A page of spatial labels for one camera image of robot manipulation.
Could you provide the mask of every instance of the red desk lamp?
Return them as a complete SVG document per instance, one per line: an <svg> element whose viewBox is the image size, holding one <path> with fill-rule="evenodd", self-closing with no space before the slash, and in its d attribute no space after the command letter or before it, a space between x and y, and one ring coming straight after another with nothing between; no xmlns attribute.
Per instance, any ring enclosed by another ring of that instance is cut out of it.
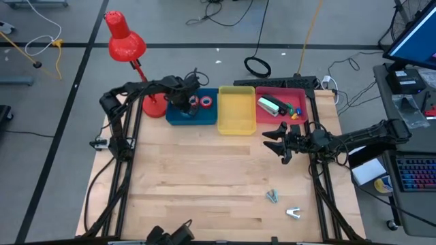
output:
<svg viewBox="0 0 436 245"><path fill-rule="evenodd" d="M145 53L146 44L142 38L133 31L130 31L124 15L120 11L109 11L105 16L112 37L109 40L110 56L120 62L129 62L138 71L143 82L147 79L142 72L139 58ZM142 104L145 114L153 118L165 116L167 101L164 94L147 96Z"/></svg>

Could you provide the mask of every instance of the white cable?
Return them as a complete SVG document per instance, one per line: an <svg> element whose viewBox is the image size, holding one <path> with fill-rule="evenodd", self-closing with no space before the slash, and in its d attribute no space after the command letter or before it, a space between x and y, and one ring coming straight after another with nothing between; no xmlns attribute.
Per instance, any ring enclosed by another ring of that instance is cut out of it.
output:
<svg viewBox="0 0 436 245"><path fill-rule="evenodd" d="M324 76L324 78L323 78L322 81L321 81L321 88L325 90L326 88L324 88L324 85L322 85L322 84L325 83L325 82L327 82L327 87L328 87L328 83L329 83L330 81L333 81L333 83L334 83L334 87L335 87L336 91L338 91L338 90L339 90L339 88L338 88L338 84L336 83L336 81L335 81L331 76ZM339 96L336 95L336 101L334 102L334 104L337 105L338 102L339 102Z"/></svg>
<svg viewBox="0 0 436 245"><path fill-rule="evenodd" d="M56 40L59 38L59 36L61 36L61 33L62 33L62 27L61 27L59 24L57 24L56 22L47 19L45 16L43 16L43 15L40 14L38 11L36 11L36 9L33 7L33 5L30 3L29 0L26 0L26 1L27 1L27 3L30 5L30 7L32 8L32 10L33 10L37 15L41 16L41 18L43 18L44 20L47 20L48 22L50 22L50 23L52 23L52 24L54 24L54 25L57 25L57 26L59 27L59 34L56 36L56 38L53 38L53 37L50 36L50 35L42 35L42 36L36 37L35 39L32 39L30 42L28 42L28 43L26 44L26 46L25 46L25 52L26 52L26 54L29 55L29 56L35 56L35 55L39 55L39 54L41 54L42 52L44 52L44 51L45 51L45 50L46 50L50 45L52 45L52 43L53 43L54 41L56 41ZM29 44L31 44L31 43L33 43L34 41L36 41L36 40L38 40L38 39L41 39L41 38L43 38L43 37L48 37L48 38L50 38L50 39L51 39L51 42L50 42L49 44L47 44L47 46L46 46L45 48L43 48L42 50L40 50L40 51L37 52L36 54L29 54L29 52L27 52L27 47L29 46Z"/></svg>

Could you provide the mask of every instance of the lamp shade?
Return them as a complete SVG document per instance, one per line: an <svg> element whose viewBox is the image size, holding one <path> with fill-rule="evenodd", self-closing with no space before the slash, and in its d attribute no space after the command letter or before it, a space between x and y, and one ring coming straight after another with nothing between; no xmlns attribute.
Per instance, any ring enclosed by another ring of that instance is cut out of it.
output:
<svg viewBox="0 0 436 245"><path fill-rule="evenodd" d="M130 31L124 15L120 11L107 12L106 24L108 24L112 34L109 40L109 54L114 60L120 62L135 61L145 53L144 40L135 32Z"/></svg>

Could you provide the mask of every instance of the blue tray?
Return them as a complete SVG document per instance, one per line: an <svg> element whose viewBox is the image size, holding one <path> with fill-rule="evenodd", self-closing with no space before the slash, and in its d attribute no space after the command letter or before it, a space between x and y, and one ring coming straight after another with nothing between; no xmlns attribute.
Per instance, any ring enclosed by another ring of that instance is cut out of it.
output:
<svg viewBox="0 0 436 245"><path fill-rule="evenodd" d="M197 91L198 99L203 96L210 96L212 98L212 106L209 109L204 109L200 106L197 114L193 118L184 117L180 111L171 103L168 103L166 109L166 120L173 126L179 125L214 125L217 123L217 100L218 88L200 88Z"/></svg>

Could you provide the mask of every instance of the black box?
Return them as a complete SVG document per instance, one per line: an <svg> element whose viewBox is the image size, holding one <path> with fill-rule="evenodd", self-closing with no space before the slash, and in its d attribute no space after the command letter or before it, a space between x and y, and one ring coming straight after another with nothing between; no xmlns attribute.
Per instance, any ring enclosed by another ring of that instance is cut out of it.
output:
<svg viewBox="0 0 436 245"><path fill-rule="evenodd" d="M416 69L389 71L386 80L394 95L415 95L427 87Z"/></svg>

